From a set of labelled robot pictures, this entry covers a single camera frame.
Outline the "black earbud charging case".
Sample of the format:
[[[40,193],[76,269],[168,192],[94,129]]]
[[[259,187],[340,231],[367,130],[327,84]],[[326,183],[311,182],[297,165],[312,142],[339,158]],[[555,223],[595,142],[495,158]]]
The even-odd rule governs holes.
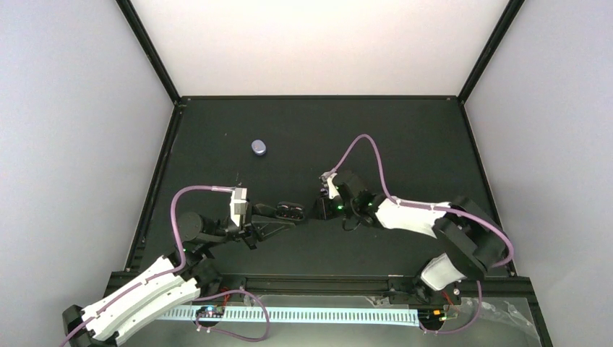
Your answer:
[[[279,202],[275,208],[275,217],[292,223],[303,223],[307,220],[305,207],[294,202]]]

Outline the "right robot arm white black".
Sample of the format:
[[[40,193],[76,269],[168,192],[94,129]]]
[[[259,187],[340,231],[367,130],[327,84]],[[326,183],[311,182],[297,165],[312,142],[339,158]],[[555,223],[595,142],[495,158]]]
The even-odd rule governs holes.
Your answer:
[[[413,296],[429,303],[452,283],[483,280],[510,255],[508,238],[472,200],[428,204],[371,192],[352,171],[325,172],[317,217],[342,217],[358,226],[402,230],[438,242],[442,254],[431,258],[412,282]]]

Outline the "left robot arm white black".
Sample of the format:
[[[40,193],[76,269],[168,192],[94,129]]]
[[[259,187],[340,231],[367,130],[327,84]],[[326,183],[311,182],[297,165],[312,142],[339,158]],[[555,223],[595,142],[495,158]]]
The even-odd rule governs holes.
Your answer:
[[[177,226],[185,257],[179,252],[162,255],[100,301],[67,308],[62,314],[62,345],[121,346],[167,311],[219,289],[221,276],[213,267],[210,248],[243,241],[255,249],[257,242],[304,219],[304,208],[289,202],[275,207],[246,202],[224,220],[196,212],[181,214]]]

